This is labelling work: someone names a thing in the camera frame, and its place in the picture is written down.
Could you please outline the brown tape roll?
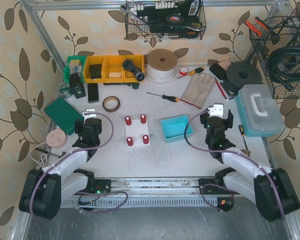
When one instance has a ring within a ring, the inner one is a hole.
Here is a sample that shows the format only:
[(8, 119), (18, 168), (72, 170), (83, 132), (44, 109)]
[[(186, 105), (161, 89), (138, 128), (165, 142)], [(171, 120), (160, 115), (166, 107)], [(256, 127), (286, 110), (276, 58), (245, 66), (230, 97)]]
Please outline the brown tape roll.
[(116, 112), (121, 106), (120, 100), (116, 96), (109, 96), (102, 102), (102, 107), (108, 113)]

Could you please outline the beige work glove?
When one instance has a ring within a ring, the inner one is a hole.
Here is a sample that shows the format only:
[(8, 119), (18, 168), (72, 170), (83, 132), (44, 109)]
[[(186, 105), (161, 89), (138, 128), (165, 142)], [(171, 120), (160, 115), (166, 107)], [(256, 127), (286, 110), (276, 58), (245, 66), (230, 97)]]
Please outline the beige work glove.
[(180, 97), (180, 101), (201, 109), (215, 80), (210, 74), (195, 73)]

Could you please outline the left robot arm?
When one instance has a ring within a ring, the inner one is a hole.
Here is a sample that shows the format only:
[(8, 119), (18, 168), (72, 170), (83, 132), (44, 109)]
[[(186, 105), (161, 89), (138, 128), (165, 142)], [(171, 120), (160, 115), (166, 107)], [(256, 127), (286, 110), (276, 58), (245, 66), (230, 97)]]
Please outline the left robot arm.
[(78, 119), (75, 133), (78, 139), (64, 161), (28, 172), (18, 204), (20, 211), (50, 220), (57, 215), (63, 200), (79, 191), (92, 190), (94, 173), (79, 167), (97, 152), (102, 120), (95, 117)]

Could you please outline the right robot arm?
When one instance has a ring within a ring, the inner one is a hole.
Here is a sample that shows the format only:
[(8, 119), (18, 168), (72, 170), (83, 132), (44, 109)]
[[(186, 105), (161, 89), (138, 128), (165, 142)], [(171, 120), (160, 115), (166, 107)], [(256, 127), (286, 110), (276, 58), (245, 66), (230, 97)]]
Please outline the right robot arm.
[(257, 163), (226, 138), (226, 130), (233, 126), (231, 112), (223, 119), (207, 109), (200, 114), (200, 123), (206, 129), (207, 151), (221, 164), (227, 165), (215, 174), (215, 185), (243, 195), (269, 222), (300, 209), (299, 198), (284, 169)]

